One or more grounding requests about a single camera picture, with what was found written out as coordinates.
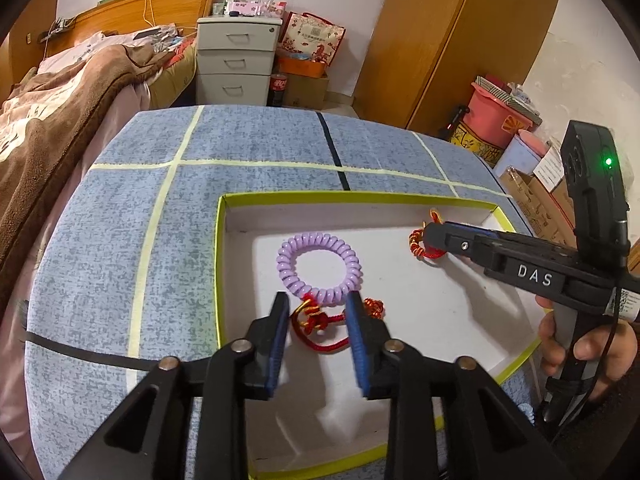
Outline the person's right hand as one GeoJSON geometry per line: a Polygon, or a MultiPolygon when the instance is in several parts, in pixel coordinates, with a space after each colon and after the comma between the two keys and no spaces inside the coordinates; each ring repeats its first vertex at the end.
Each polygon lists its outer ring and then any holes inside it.
{"type": "MultiPolygon", "coordinates": [[[[536,303],[546,312],[538,327],[541,367],[547,376],[554,375],[565,361],[565,350],[555,340],[555,319],[553,302],[536,296],[536,303]]],[[[598,360],[602,356],[608,341],[610,326],[600,326],[582,336],[574,347],[574,357],[582,361],[598,360]]],[[[590,394],[590,401],[597,401],[609,388],[619,382],[630,370],[638,353],[638,337],[634,326],[627,322],[617,324],[615,335],[604,359],[603,372],[590,394]]]]}

